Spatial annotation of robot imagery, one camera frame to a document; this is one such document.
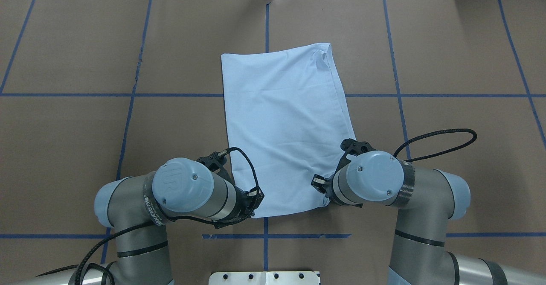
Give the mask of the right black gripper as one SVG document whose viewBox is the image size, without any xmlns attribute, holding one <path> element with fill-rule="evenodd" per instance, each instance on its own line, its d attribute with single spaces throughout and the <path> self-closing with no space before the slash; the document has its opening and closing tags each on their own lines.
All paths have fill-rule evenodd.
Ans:
<svg viewBox="0 0 546 285">
<path fill-rule="evenodd" d="M 328 178 L 324 178 L 318 174 L 315 174 L 312 178 L 311 185 L 319 192 L 325 192 L 325 197 L 329 199 L 330 203 L 338 206 L 342 206 L 339 198 L 335 194 L 334 190 L 334 177 L 335 173 Z"/>
</svg>

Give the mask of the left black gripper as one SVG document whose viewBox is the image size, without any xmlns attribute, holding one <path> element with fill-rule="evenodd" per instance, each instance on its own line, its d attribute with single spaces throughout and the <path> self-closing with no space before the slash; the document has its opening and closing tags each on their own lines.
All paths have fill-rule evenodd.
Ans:
<svg viewBox="0 0 546 285">
<path fill-rule="evenodd" d="M 243 191 L 238 186 L 234 186 L 236 193 L 236 202 L 232 213 L 234 218 L 230 224 L 238 224 L 254 215 L 254 211 L 259 206 L 259 200 L 263 200 L 264 193 L 259 186 L 255 186 L 249 191 Z"/>
</svg>

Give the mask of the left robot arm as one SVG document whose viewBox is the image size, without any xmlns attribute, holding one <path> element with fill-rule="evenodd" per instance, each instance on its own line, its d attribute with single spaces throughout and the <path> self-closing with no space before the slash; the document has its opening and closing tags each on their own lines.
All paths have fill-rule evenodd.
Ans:
<svg viewBox="0 0 546 285">
<path fill-rule="evenodd" d="M 23 280 L 22 285 L 173 285 L 166 226 L 178 220 L 216 229 L 250 218 L 264 198 L 258 183 L 235 185 L 227 151 L 197 160 L 176 157 L 155 172 L 103 186 L 94 200 L 98 221 L 114 230 L 77 265 Z"/>
</svg>

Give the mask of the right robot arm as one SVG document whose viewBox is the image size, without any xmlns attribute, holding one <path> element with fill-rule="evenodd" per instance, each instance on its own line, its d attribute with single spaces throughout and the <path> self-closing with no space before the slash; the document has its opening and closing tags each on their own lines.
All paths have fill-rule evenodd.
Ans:
<svg viewBox="0 0 546 285">
<path fill-rule="evenodd" d="M 439 169 L 416 168 L 385 151 L 344 158 L 328 178 L 311 185 L 341 206 L 380 203 L 398 210 L 389 285 L 543 285 L 545 276 L 481 258 L 448 252 L 450 220 L 470 205 L 468 184 Z"/>
</svg>

